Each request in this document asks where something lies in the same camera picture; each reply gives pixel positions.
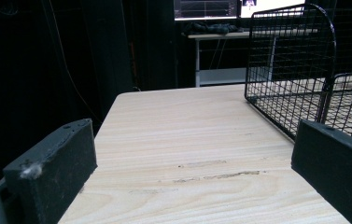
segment white desk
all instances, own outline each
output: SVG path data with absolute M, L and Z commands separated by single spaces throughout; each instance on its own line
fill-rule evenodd
M 246 69 L 215 69 L 215 70 L 201 70 L 200 68 L 200 41 L 203 40 L 221 40 L 221 39 L 238 39 L 238 38 L 249 38 L 249 32 L 235 32 L 228 33 L 226 35 L 188 35 L 188 38 L 195 39 L 196 45 L 196 61 L 195 61 L 195 85 L 200 87 L 201 85 L 210 84 L 226 84 L 226 83 L 240 83 L 246 79 Z
M 60 223 L 347 223 L 290 168 L 244 85 L 120 95 Z
M 272 78 L 273 61 L 275 56 L 276 39 L 282 35 L 310 35 L 316 33 L 317 29 L 304 30 L 304 29 L 288 29 L 288 30 L 267 30 L 267 31 L 255 31 L 260 36 L 267 36 L 271 39 L 270 42 L 270 62 L 267 67 L 263 70 L 268 71 L 267 78 Z M 200 41 L 203 40 L 220 40 L 220 39 L 237 39 L 237 38 L 249 38 L 250 32 L 243 33 L 228 33 L 226 35 L 188 35 L 188 38 L 195 39 L 196 41 L 196 70 L 195 70 L 195 83 L 196 87 L 201 85 L 211 84 L 231 84 L 231 83 L 244 83 L 246 82 L 246 68 L 233 68 L 233 69 L 213 69 L 213 70 L 201 70 L 200 68 Z

